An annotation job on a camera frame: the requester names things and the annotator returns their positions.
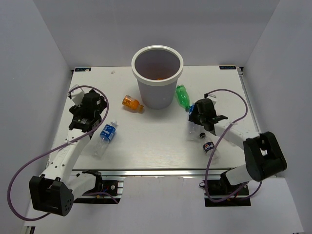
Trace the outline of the blue label water bottle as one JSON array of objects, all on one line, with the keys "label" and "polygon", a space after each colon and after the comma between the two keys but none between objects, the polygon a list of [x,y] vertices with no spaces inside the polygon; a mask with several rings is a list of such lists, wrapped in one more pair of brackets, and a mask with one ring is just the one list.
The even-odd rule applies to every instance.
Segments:
[{"label": "blue label water bottle", "polygon": [[189,120],[189,118],[193,112],[194,106],[195,106],[194,103],[190,106],[188,118],[187,118],[187,120],[188,120],[188,122],[187,122],[187,140],[188,141],[197,141],[197,139],[199,137],[200,126]]},{"label": "blue label water bottle", "polygon": [[92,156],[96,159],[102,159],[104,153],[115,136],[117,128],[117,121],[113,120],[110,123],[106,124],[101,130],[99,137],[97,138],[97,143],[94,147]]}]

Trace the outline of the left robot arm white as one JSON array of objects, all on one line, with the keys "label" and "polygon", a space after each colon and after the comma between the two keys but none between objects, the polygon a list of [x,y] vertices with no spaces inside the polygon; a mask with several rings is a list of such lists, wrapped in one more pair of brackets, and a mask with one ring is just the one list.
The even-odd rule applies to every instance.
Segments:
[{"label": "left robot arm white", "polygon": [[58,150],[41,175],[33,176],[29,182],[33,208],[60,216],[68,215],[77,198],[85,193],[97,195],[103,189],[98,171],[85,170],[74,179],[70,175],[81,152],[101,125],[101,113],[108,110],[108,102],[94,89],[70,95],[70,99],[74,102],[69,109],[73,118],[65,146]]}]

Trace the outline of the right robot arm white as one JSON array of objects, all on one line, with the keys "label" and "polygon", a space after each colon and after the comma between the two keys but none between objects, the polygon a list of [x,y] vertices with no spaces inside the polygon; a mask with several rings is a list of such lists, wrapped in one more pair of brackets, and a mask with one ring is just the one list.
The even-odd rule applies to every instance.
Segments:
[{"label": "right robot arm white", "polygon": [[231,142],[244,152],[245,164],[220,176],[220,188],[225,194],[232,194],[238,185],[252,180],[261,182],[287,169],[284,154],[272,132],[249,131],[228,121],[226,116],[216,114],[214,103],[209,98],[195,102],[189,121],[203,126],[207,132]]}]

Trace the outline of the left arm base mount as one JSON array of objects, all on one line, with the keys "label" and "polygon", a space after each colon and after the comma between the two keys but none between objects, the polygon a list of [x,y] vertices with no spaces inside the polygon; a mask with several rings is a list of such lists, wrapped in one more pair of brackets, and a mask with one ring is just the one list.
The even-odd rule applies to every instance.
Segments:
[{"label": "left arm base mount", "polygon": [[69,183],[77,204],[118,204],[123,181],[103,176],[99,171],[86,170],[78,173]]}]

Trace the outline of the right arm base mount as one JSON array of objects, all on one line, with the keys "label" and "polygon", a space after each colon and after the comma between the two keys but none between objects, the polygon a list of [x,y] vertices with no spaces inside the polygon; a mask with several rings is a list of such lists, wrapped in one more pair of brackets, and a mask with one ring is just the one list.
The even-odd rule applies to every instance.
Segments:
[{"label": "right arm base mount", "polygon": [[[249,196],[248,186],[245,184],[244,187],[233,196],[227,198],[222,202],[212,202],[206,196],[206,191],[204,187],[204,180],[199,183],[199,187],[204,191],[204,201],[206,207],[249,207],[251,206],[251,201]],[[231,193],[236,191],[240,187],[238,185],[227,184],[223,179],[208,179],[208,192],[211,199],[219,200],[226,196],[229,196]]]}]

